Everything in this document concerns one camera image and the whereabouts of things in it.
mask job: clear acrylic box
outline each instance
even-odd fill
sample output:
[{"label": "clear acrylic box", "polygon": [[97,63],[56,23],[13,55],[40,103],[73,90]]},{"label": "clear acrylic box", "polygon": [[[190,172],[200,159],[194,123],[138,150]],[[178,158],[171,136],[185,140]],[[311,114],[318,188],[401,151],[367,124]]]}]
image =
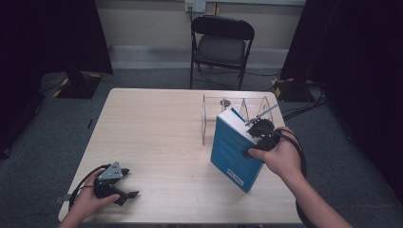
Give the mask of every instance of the clear acrylic box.
[{"label": "clear acrylic box", "polygon": [[[226,109],[234,108],[242,118],[249,122],[271,105],[265,96],[261,98],[234,98],[234,97],[205,97],[202,103],[202,144],[213,145],[214,133],[216,130],[217,116]],[[272,112],[269,111],[262,119],[273,121]]]}]

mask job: black folding chair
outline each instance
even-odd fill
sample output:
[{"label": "black folding chair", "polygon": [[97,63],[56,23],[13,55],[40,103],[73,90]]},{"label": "black folding chair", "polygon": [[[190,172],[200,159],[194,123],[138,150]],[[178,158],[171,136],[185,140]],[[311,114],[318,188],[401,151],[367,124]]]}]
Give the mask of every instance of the black folding chair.
[{"label": "black folding chair", "polygon": [[[255,30],[247,22],[212,15],[193,20],[192,59],[190,66],[190,88],[193,83],[193,66],[200,65],[238,69],[240,71],[238,90],[243,81]],[[196,34],[201,34],[199,43]]]}]

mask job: black curtain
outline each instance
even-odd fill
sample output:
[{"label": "black curtain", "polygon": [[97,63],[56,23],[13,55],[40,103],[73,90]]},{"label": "black curtain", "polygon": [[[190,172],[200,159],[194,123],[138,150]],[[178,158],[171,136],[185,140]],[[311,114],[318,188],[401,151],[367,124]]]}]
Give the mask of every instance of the black curtain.
[{"label": "black curtain", "polygon": [[0,29],[0,140],[46,73],[69,67],[113,73],[93,0],[5,1]]},{"label": "black curtain", "polygon": [[306,3],[281,79],[325,85],[355,142],[403,202],[403,3]]}]

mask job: white wall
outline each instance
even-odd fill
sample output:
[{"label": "white wall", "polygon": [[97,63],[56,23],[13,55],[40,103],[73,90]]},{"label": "white wall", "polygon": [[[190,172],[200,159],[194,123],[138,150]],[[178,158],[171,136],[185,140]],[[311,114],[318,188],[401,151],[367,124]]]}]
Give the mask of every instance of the white wall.
[{"label": "white wall", "polygon": [[[190,47],[190,19],[183,1],[96,0],[96,4],[109,45]],[[206,14],[214,14],[214,6],[208,2]],[[219,3],[218,15],[250,23],[256,31],[253,48],[288,49],[302,8]]]}]

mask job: book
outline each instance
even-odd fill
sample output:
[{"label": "book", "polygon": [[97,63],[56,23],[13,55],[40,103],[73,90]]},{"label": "book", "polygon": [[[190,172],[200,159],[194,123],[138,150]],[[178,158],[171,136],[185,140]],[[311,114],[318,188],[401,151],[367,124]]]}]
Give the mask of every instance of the book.
[{"label": "book", "polygon": [[223,111],[216,121],[210,161],[245,193],[249,192],[263,166],[256,158],[245,158],[243,152],[258,143],[252,138],[245,120],[233,108]]}]

